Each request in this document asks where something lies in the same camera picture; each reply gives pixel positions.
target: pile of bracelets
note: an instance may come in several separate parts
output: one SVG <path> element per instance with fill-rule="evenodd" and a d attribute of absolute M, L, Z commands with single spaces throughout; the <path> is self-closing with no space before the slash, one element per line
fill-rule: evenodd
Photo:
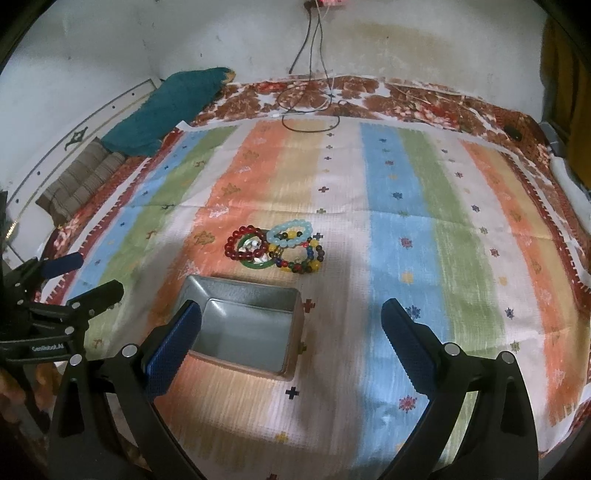
<path fill-rule="evenodd" d="M 322 245 L 312 238 L 312 225 L 305 220 L 292 220 L 268 231 L 252 225 L 232 232 L 224 247 L 225 255 L 248 268 L 261 269 L 272 265 L 292 273 L 312 273 L 324 261 Z M 294 261 L 283 259 L 288 248 L 303 247 L 306 257 Z"/>

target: green stripe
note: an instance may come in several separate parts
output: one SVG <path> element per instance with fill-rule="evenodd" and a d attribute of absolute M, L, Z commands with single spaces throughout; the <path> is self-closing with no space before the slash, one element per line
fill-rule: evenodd
<path fill-rule="evenodd" d="M 215 152 L 215 148 L 223 144 L 236 127 L 220 127 L 210 130 L 201 141 L 187 153 L 183 161 L 166 177 L 163 185 L 150 200 L 150 205 L 142 208 L 137 219 L 129 230 L 121 245 L 121 248 L 109 260 L 100 283 L 112 279 L 119 280 L 126 292 L 131 291 L 137 281 L 136 269 L 138 261 L 145 258 L 151 248 L 148 247 L 150 239 L 148 232 L 158 231 L 166 222 L 166 218 L 174 210 L 174 207 L 163 209 L 162 205 L 178 205 L 204 169 L 205 165 Z M 94 338 L 102 338 L 104 334 L 111 337 L 110 332 L 115 323 L 118 309 L 107 310 L 101 316 L 90 323 L 86 334 L 86 349 L 93 354 L 101 354 L 104 348 L 92 348 L 90 345 Z"/>
<path fill-rule="evenodd" d="M 474 234 L 462 204 L 448 181 L 433 145 L 423 132 L 399 129 L 404 149 L 423 185 L 440 261 L 441 289 L 452 339 L 466 353 L 496 356 L 504 323 L 486 251 Z M 467 395 L 444 456 L 453 460 L 476 402 Z"/>

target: striped brown cushion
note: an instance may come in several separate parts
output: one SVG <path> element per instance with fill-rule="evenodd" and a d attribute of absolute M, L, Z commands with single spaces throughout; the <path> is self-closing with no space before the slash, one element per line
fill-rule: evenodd
<path fill-rule="evenodd" d="M 88 144 L 60 177 L 43 192 L 37 204 L 51 215 L 55 226 L 70 220 L 125 162 L 98 139 Z"/>

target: yellow curtain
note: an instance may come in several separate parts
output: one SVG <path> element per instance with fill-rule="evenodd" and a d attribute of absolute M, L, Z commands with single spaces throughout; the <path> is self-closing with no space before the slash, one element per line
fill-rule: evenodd
<path fill-rule="evenodd" d="M 549 118 L 567 144 L 567 161 L 591 188 L 591 77 L 564 31 L 548 20 L 541 60 L 547 88 L 556 89 Z"/>

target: light blue beaded bracelet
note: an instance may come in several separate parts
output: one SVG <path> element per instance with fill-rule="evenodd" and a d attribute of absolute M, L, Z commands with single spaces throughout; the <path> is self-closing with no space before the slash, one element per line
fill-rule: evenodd
<path fill-rule="evenodd" d="M 301 232 L 301 236 L 296 238 L 277 238 L 282 232 L 287 232 L 290 229 L 297 229 Z M 312 224 L 305 220 L 292 220 L 291 222 L 282 223 L 281 225 L 275 225 L 271 230 L 267 232 L 267 241 L 270 244 L 277 245 L 281 248 L 294 248 L 297 245 L 306 241 L 308 237 L 312 236 Z"/>

